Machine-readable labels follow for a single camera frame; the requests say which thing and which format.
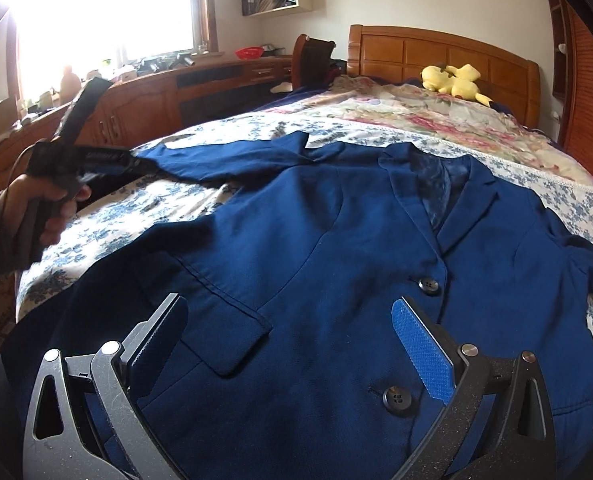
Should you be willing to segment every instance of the wooden chair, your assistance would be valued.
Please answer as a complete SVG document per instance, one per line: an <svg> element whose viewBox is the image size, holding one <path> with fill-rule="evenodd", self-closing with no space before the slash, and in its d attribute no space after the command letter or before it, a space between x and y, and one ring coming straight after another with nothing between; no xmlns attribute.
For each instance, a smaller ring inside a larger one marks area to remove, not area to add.
<svg viewBox="0 0 593 480"><path fill-rule="evenodd" d="M324 82L335 47L334 41L315 40L301 34L292 52L292 90Z"/></svg>

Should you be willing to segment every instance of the blue gripper pad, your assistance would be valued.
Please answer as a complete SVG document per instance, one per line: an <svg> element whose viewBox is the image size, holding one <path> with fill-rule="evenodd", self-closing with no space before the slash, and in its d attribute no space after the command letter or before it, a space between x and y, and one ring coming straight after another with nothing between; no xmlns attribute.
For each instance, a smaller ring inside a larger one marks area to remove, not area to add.
<svg viewBox="0 0 593 480"><path fill-rule="evenodd" d="M402 299L392 306L392 324L430 397L447 405L456 390L448 357Z"/></svg>

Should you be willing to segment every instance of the blazer sleeve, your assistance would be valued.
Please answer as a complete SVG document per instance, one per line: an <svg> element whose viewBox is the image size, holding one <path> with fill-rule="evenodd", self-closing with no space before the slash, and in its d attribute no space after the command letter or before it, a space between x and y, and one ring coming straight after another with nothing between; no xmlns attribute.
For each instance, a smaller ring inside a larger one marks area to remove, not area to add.
<svg viewBox="0 0 593 480"><path fill-rule="evenodd" d="M170 149L163 143L138 156L155 161L169 174L193 182L244 182L272 176L313 161L306 155L308 135L295 132L272 140L238 140Z"/></svg>
<svg viewBox="0 0 593 480"><path fill-rule="evenodd" d="M545 208L536 194L533 196L533 206L537 221L581 272L587 275L589 291L593 294L593 244L583 237L571 234L557 214Z"/></svg>

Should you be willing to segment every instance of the window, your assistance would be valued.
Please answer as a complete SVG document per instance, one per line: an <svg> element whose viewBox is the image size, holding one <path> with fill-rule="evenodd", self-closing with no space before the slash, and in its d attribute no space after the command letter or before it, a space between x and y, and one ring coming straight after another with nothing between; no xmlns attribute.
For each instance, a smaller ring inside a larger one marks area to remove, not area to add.
<svg viewBox="0 0 593 480"><path fill-rule="evenodd" d="M216 49L213 2L208 0L4 0L17 23L22 97L36 100L71 65L84 77L111 59L128 60Z"/></svg>

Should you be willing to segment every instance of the black button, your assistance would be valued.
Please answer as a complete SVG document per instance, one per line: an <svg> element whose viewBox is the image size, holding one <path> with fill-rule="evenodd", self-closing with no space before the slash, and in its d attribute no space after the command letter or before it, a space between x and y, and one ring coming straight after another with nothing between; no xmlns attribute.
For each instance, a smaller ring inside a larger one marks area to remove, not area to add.
<svg viewBox="0 0 593 480"><path fill-rule="evenodd" d="M392 386L383 392L383 403L388 412L404 415L413 403L413 396L401 386Z"/></svg>
<svg viewBox="0 0 593 480"><path fill-rule="evenodd" d="M422 278L419 280L419 288L427 296L436 296L439 293L439 282L432 278Z"/></svg>

